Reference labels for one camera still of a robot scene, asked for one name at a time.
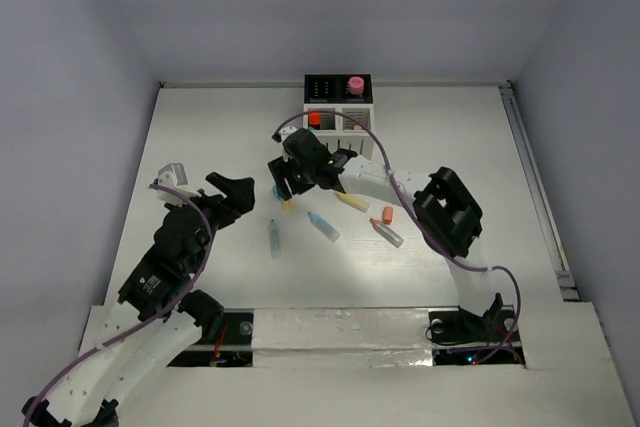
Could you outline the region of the orange pastel highlighter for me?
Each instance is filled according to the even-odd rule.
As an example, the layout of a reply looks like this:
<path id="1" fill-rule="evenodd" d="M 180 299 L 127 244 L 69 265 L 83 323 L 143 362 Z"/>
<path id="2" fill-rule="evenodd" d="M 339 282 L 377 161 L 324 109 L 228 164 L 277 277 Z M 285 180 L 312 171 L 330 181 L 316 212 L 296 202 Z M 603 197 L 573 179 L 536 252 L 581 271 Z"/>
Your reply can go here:
<path id="1" fill-rule="evenodd" d="M 394 246 L 395 248 L 400 248 L 403 245 L 404 239 L 395 231 L 393 231 L 388 225 L 384 224 L 380 220 L 373 218 L 370 218 L 370 223 L 373 230 L 392 246 Z"/>

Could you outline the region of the orange marker cap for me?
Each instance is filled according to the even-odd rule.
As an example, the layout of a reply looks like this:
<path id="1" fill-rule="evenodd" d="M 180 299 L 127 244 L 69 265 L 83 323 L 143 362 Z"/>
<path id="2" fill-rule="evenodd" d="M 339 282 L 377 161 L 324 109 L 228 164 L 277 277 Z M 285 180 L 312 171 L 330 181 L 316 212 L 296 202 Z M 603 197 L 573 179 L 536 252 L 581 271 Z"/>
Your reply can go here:
<path id="1" fill-rule="evenodd" d="M 385 206 L 382 212 L 382 222 L 385 225 L 390 225 L 393 222 L 394 209 L 391 206 Z"/>

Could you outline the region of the black slatted organizer box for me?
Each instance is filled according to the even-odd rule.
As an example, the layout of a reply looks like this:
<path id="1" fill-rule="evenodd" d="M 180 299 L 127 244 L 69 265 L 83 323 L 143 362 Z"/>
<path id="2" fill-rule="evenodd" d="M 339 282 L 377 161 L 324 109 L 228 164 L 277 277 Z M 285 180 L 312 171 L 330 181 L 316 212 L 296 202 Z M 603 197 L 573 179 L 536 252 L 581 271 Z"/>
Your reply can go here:
<path id="1" fill-rule="evenodd" d="M 350 89 L 352 78 L 363 81 L 362 92 Z M 305 104 L 372 104 L 374 102 L 370 74 L 308 74 L 304 77 Z"/>

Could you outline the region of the white slatted organizer box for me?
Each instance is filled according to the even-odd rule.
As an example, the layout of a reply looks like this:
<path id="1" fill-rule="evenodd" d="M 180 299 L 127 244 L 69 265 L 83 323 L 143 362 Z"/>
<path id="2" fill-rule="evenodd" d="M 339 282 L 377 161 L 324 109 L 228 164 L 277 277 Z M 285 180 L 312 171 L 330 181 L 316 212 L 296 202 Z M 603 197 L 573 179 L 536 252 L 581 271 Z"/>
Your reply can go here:
<path id="1" fill-rule="evenodd" d="M 347 149 L 371 160 L 374 141 L 366 130 L 374 131 L 374 106 L 372 104 L 305 104 L 304 112 L 320 112 L 322 127 L 308 128 L 306 115 L 302 126 L 311 130 L 330 152 Z"/>

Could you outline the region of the pink capped glue bottle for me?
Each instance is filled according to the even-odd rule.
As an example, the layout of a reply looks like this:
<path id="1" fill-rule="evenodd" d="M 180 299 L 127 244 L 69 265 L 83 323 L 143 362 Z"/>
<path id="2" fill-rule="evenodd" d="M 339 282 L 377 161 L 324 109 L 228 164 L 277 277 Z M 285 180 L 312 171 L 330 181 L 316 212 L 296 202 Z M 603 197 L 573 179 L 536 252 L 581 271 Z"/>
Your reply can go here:
<path id="1" fill-rule="evenodd" d="M 351 76 L 347 82 L 347 89 L 350 95 L 363 96 L 366 82 L 363 77 Z"/>

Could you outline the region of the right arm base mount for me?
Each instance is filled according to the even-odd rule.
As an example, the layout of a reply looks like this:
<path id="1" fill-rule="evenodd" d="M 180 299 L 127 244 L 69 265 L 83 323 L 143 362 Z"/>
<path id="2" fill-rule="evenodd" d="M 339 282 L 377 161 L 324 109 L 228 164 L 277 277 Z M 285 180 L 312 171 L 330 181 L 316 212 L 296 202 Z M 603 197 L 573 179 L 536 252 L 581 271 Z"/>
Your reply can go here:
<path id="1" fill-rule="evenodd" d="M 459 307 L 431 311 L 425 337 L 431 342 L 434 364 L 525 366 L 515 314 L 499 294 L 482 317 Z"/>

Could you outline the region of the blue pastel highlighter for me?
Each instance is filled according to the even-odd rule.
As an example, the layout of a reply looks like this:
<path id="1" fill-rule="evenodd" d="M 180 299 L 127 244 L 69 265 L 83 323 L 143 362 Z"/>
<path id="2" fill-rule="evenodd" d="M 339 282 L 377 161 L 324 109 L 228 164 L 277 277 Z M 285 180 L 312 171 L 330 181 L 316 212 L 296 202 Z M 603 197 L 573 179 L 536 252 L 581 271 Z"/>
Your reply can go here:
<path id="1" fill-rule="evenodd" d="M 340 233 L 318 213 L 309 212 L 308 217 L 311 224 L 331 242 L 340 238 Z"/>

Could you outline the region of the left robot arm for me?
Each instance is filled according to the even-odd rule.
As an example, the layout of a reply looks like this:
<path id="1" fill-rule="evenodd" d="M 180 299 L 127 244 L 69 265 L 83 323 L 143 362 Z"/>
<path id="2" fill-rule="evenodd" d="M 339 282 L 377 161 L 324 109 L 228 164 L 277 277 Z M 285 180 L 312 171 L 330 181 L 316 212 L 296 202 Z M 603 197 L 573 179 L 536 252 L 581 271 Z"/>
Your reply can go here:
<path id="1" fill-rule="evenodd" d="M 188 346 L 215 339 L 224 308 L 196 289 L 216 233 L 251 212 L 255 181 L 207 175 L 218 194 L 164 170 L 150 184 L 167 210 L 118 291 L 93 347 L 24 405 L 26 426 L 115 426 L 125 399 Z"/>

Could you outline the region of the black orange capped highlighter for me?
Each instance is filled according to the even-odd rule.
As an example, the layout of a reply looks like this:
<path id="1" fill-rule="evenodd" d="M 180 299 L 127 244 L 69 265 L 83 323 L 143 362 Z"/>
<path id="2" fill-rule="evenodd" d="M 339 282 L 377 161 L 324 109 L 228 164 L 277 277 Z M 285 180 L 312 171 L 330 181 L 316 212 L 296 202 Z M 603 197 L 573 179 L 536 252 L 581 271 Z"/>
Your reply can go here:
<path id="1" fill-rule="evenodd" d="M 320 112 L 310 112 L 307 116 L 308 128 L 319 130 L 322 127 L 322 114 Z"/>

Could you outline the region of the yellow pastel highlighter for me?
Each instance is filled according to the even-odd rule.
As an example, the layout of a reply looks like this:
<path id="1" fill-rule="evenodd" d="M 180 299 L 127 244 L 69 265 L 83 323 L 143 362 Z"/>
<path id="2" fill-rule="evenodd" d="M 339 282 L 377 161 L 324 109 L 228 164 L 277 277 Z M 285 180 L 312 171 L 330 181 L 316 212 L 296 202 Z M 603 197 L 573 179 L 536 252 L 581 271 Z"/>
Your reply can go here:
<path id="1" fill-rule="evenodd" d="M 357 196 L 341 192 L 336 192 L 335 196 L 340 202 L 358 210 L 359 212 L 367 213 L 369 210 L 370 204 Z"/>

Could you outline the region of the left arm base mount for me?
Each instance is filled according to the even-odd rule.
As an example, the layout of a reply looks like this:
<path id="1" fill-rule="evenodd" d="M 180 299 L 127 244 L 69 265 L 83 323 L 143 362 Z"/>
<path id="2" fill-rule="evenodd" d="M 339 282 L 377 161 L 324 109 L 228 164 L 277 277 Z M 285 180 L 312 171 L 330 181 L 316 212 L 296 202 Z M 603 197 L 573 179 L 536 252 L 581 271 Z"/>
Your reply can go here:
<path id="1" fill-rule="evenodd" d="M 251 367 L 253 310 L 226 310 L 201 290 L 187 294 L 180 310 L 194 314 L 201 338 L 180 353 L 172 367 Z"/>

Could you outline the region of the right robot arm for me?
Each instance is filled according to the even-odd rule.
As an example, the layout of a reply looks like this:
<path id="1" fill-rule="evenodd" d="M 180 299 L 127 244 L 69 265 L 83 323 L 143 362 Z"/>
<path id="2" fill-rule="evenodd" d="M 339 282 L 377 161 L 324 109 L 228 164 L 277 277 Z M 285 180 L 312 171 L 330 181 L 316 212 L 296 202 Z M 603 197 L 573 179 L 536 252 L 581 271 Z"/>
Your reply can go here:
<path id="1" fill-rule="evenodd" d="M 284 199 L 319 187 L 406 208 L 427 245 L 449 266 L 462 331 L 482 339 L 496 328 L 502 301 L 482 253 L 483 212 L 455 171 L 396 170 L 352 150 L 331 152 L 303 128 L 284 128 L 273 139 L 281 145 L 282 155 L 268 167 Z"/>

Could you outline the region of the green pastel highlighter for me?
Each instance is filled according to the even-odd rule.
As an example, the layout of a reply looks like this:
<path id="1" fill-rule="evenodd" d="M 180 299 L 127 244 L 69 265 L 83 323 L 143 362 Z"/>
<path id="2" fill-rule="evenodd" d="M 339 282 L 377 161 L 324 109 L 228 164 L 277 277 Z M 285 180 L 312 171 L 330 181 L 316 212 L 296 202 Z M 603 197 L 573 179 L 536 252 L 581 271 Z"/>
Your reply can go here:
<path id="1" fill-rule="evenodd" d="M 275 219 L 271 219 L 268 226 L 270 256 L 273 260 L 279 260 L 282 255 L 281 237 L 279 226 Z"/>

